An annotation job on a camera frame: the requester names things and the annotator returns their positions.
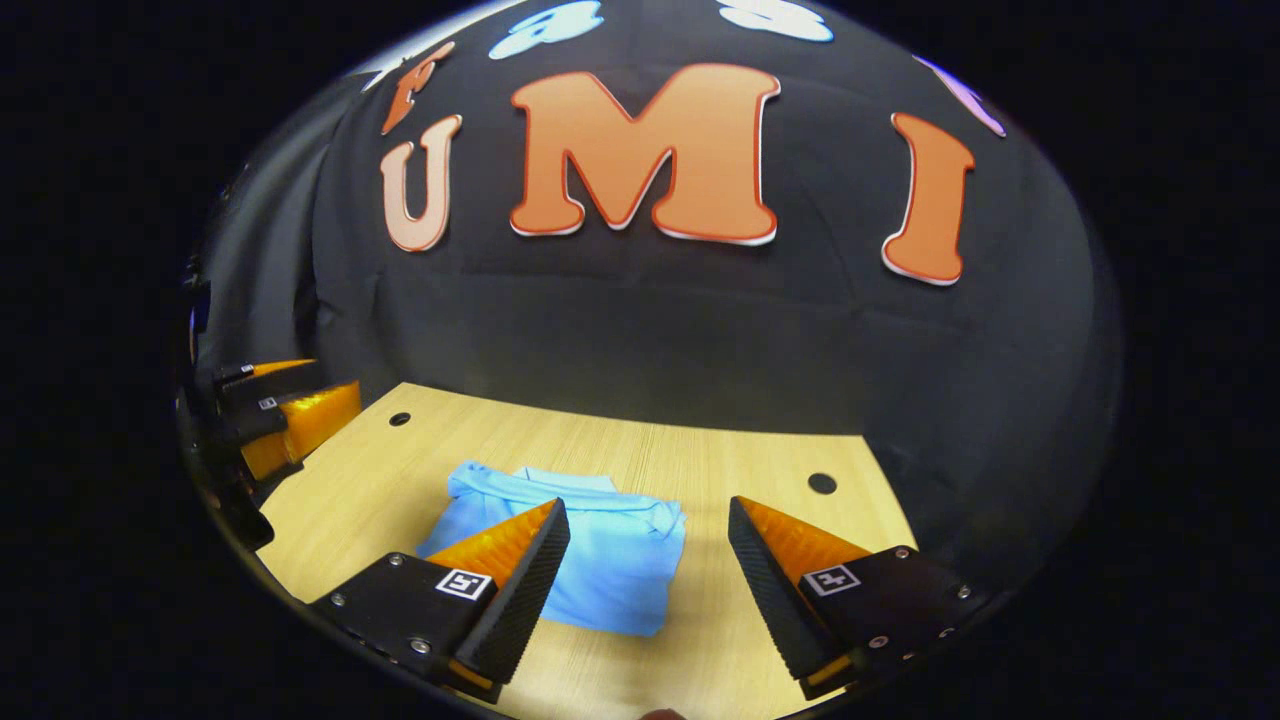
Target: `table surface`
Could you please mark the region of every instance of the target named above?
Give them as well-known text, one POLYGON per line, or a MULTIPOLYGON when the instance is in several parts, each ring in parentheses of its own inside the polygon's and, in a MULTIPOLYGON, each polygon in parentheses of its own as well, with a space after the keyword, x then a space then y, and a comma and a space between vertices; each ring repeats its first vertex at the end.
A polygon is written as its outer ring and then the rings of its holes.
POLYGON ((404 383, 268 498, 262 512, 275 539, 259 557, 311 602, 388 552, 413 553, 449 503, 449 473, 467 460, 506 473, 527 465, 609 475, 620 492, 680 501, 687 515, 663 629, 639 638, 539 620, 497 705, 525 720, 636 720, 660 707, 695 720, 749 720, 820 702, 806 702, 787 674, 742 578, 727 537, 735 495, 872 552, 916 547, 860 436, 659 425, 404 383), (397 413, 410 421, 390 425, 397 413), (814 473, 831 475, 836 491, 810 489, 814 473))

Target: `fisheye lens view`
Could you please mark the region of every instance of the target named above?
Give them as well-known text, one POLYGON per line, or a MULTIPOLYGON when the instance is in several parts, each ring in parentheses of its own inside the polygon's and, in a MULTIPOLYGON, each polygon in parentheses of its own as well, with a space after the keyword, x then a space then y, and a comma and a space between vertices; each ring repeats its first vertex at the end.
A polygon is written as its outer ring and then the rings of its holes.
POLYGON ((1016 106, 808 1, 396 38, 182 278, 191 480, 334 652, 477 717, 820 717, 1064 543, 1124 348, 1016 106))

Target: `orange letter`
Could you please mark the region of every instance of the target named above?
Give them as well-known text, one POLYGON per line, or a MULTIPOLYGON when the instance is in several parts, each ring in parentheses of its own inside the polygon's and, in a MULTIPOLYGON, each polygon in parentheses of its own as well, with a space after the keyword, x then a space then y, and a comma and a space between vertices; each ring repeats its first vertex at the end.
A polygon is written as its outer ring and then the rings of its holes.
POLYGON ((920 118, 893 113, 890 120, 911 149, 911 195, 902 228, 884 238, 881 259, 901 275, 954 284, 964 268, 956 242, 973 152, 920 118))
POLYGON ((426 209, 421 218, 404 204, 404 165, 413 143, 394 147, 383 158, 383 213, 392 242, 401 250, 421 252, 439 242, 449 222, 449 140, 462 127, 462 115, 449 115, 426 128, 419 143, 426 151, 426 209))
POLYGON ((453 42, 445 42, 439 50, 431 53, 425 60, 419 63, 412 70, 404 73, 396 83, 396 97, 392 99, 392 109, 387 113, 387 122, 383 123, 383 135, 392 131, 413 109, 413 94, 426 87, 426 81, 431 79, 435 72, 435 61, 443 60, 453 51, 453 42))
POLYGON ((586 211, 568 196, 572 161, 613 229, 631 223, 658 168, 672 156, 671 190, 653 224, 673 237, 737 245, 773 240, 778 222, 760 200, 764 101, 773 76, 737 65, 689 65, 632 119, 590 73, 526 85, 511 104, 527 114, 525 201, 511 213, 524 236, 568 234, 586 211))

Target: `folded shirt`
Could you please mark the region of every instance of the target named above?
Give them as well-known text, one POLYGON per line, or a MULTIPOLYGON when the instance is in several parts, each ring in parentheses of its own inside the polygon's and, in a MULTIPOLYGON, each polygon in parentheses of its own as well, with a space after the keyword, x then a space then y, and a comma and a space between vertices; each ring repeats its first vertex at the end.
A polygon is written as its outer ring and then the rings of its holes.
POLYGON ((685 547, 678 502, 623 495, 608 477, 521 468, 515 477, 479 462, 449 475, 449 497, 421 557, 559 497, 570 542, 543 618, 593 630, 653 637, 667 616, 667 587, 685 547))

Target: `letter m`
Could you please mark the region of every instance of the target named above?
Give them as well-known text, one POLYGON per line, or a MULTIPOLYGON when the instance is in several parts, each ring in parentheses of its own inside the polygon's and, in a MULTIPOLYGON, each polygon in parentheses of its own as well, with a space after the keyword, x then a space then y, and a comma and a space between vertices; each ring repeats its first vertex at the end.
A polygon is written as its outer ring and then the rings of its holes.
POLYGON ((671 190, 653 224, 673 237, 737 245, 773 240, 778 222, 760 199, 764 101, 773 76, 737 65, 689 65, 632 118, 590 73, 526 85, 525 200, 511 213, 524 236, 568 234, 586 210, 568 196, 568 163, 613 229, 631 223, 658 168, 671 158, 671 190))

